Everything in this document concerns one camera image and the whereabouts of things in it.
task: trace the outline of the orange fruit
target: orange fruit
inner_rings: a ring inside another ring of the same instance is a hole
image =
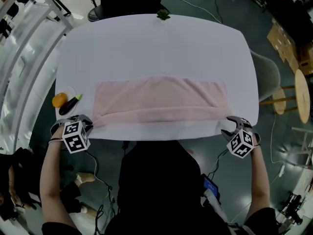
[[[67,102],[67,95],[65,93],[59,93],[55,95],[54,98],[52,99],[52,105],[55,108],[60,108],[66,102]]]

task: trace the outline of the shoe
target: shoe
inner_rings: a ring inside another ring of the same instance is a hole
[[[80,181],[82,183],[93,182],[96,180],[96,178],[94,177],[92,173],[78,172],[76,175],[77,175],[77,179],[78,177],[80,177]]]
[[[91,217],[96,218],[98,212],[89,205],[81,203],[81,213],[86,213],[89,214]]]

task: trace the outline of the folded pink cloth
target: folded pink cloth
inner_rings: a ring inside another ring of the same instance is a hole
[[[96,86],[92,121],[143,123],[224,119],[231,115],[223,82],[160,75]]]

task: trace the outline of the black sleeve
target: black sleeve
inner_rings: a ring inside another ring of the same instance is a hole
[[[56,234],[71,234],[71,235],[82,235],[79,230],[74,227],[62,224],[48,222],[44,223],[42,227],[43,235],[56,235]]]
[[[278,226],[276,223],[275,210],[273,208],[263,208],[254,213],[245,222],[255,235],[277,235]]]

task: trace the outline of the blue screen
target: blue screen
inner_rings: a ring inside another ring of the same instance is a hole
[[[210,189],[213,192],[214,196],[216,198],[218,197],[217,188],[210,181],[208,181],[206,178],[204,178],[204,188]]]

